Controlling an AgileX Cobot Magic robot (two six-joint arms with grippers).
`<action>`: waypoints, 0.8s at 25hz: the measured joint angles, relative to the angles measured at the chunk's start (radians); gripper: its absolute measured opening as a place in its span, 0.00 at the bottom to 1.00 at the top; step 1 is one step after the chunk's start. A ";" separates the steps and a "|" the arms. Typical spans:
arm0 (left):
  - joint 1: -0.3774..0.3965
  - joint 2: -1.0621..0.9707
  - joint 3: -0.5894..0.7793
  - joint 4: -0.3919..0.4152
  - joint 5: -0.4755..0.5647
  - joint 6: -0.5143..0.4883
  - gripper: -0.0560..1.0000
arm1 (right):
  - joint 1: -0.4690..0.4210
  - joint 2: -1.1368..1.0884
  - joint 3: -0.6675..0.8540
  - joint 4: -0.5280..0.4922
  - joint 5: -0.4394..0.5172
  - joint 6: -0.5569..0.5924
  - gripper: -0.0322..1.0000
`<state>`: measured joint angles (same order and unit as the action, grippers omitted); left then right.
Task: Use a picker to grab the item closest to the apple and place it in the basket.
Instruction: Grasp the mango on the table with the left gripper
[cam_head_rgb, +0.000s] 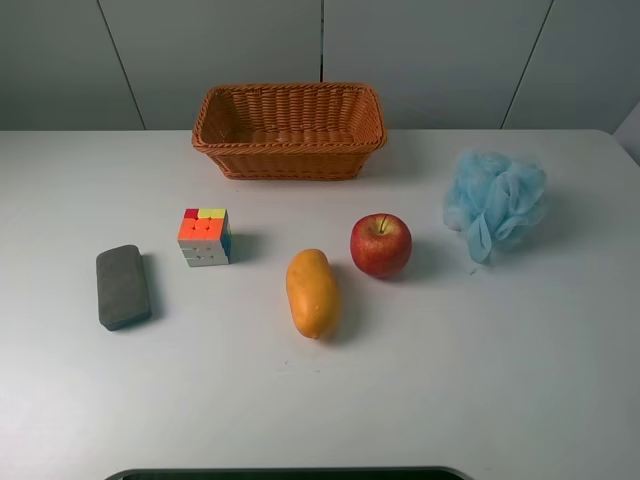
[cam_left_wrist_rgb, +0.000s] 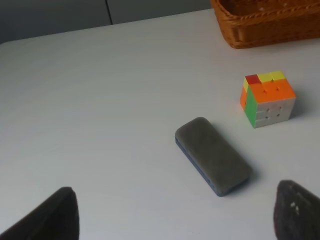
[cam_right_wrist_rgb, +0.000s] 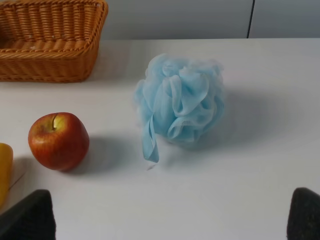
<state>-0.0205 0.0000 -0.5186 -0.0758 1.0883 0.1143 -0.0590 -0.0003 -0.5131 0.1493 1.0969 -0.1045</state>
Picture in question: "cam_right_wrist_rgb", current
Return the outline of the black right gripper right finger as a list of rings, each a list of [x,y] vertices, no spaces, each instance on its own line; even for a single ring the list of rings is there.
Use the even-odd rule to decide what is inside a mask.
[[[288,240],[320,239],[320,195],[306,188],[294,190],[286,234]]]

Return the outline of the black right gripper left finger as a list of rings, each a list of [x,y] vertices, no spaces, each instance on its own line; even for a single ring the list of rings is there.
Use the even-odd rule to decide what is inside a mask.
[[[55,240],[52,196],[38,189],[0,215],[2,240]]]

